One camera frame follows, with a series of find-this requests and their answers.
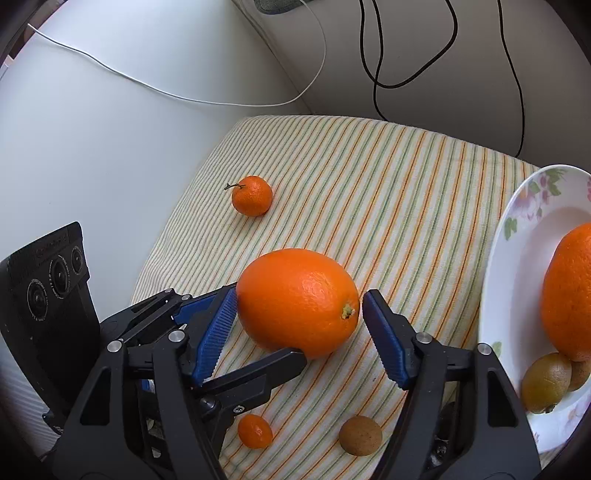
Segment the small tangerine with stem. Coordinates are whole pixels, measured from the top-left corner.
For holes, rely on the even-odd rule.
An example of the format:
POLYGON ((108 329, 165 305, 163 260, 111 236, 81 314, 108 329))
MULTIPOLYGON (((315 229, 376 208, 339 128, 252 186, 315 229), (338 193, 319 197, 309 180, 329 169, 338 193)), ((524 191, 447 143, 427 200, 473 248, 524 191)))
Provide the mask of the small tangerine with stem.
POLYGON ((247 217, 265 215, 273 203, 273 190, 259 176, 247 176, 238 183, 228 183, 224 190, 231 191, 232 206, 247 217))

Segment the grey windowsill mat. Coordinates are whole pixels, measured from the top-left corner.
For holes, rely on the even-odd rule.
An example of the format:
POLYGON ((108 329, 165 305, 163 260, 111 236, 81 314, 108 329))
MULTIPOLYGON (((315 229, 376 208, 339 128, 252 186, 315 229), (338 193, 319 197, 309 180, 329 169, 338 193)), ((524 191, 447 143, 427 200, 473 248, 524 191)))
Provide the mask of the grey windowsill mat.
POLYGON ((301 0, 254 0, 256 10, 264 15, 280 15, 301 7, 301 0))

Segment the small oval mandarin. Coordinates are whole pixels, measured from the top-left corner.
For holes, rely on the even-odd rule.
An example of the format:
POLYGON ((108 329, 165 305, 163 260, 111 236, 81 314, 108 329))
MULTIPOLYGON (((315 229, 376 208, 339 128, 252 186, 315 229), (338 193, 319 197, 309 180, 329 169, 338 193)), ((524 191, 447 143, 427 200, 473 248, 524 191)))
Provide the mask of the small oval mandarin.
POLYGON ((247 414, 238 422, 238 437, 245 447, 259 450, 273 442, 273 430, 262 416, 247 414))

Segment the floral white plate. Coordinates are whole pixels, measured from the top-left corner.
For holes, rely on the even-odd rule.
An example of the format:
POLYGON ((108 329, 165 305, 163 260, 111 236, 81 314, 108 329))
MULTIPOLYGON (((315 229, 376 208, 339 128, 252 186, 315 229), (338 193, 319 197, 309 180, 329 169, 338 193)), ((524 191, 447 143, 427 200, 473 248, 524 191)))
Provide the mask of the floral white plate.
POLYGON ((478 340, 497 354, 515 389, 555 352, 540 316, 543 282, 561 240, 590 221, 590 175, 550 165, 526 178, 497 227, 481 297, 478 340))

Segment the brown kiwi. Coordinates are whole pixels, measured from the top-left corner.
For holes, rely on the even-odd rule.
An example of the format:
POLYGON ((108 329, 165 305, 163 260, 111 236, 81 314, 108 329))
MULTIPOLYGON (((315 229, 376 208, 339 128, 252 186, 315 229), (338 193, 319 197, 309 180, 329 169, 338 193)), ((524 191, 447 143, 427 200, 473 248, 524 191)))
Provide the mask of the brown kiwi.
POLYGON ((377 452, 382 445, 381 427, 372 418, 353 416, 342 424, 339 431, 339 443, 346 452, 353 456, 369 456, 377 452))

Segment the large smooth orange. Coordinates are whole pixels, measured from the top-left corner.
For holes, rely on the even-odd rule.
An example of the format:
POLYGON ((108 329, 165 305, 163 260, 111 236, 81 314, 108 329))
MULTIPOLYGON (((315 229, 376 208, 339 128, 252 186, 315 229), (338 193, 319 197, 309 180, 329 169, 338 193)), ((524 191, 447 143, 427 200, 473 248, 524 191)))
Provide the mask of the large smooth orange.
POLYGON ((292 347, 308 360, 322 358, 358 326, 360 295, 353 278, 315 251, 264 254, 243 270, 235 291, 243 330, 267 351, 292 347))

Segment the large textured orange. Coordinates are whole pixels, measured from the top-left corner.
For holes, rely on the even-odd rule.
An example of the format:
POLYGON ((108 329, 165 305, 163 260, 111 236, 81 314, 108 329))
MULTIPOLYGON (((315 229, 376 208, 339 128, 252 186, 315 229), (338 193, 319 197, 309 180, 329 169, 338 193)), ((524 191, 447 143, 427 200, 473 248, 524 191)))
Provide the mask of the large textured orange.
POLYGON ((558 244, 546 271, 541 321, 552 345, 575 362, 590 359, 590 224, 558 244))

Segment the striped tablecloth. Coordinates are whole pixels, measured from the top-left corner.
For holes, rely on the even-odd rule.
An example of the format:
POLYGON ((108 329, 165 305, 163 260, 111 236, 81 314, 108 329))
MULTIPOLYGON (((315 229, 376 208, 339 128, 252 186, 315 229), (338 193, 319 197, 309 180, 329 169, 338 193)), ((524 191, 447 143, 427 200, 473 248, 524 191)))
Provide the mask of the striped tablecloth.
MULTIPOLYGON (((533 170, 481 146, 376 120, 249 118, 198 169, 134 298, 167 288, 201 295, 235 282, 266 252, 304 248, 335 259, 360 292, 380 290, 417 329, 472 347, 496 227, 533 170), (263 216, 238 213, 224 190, 247 176, 273 190, 263 216)), ((231 479, 367 479, 377 457, 346 453, 339 429, 363 415, 390 435, 404 400, 359 327, 259 408, 273 429, 270 447, 246 448, 229 431, 221 466, 231 479)))

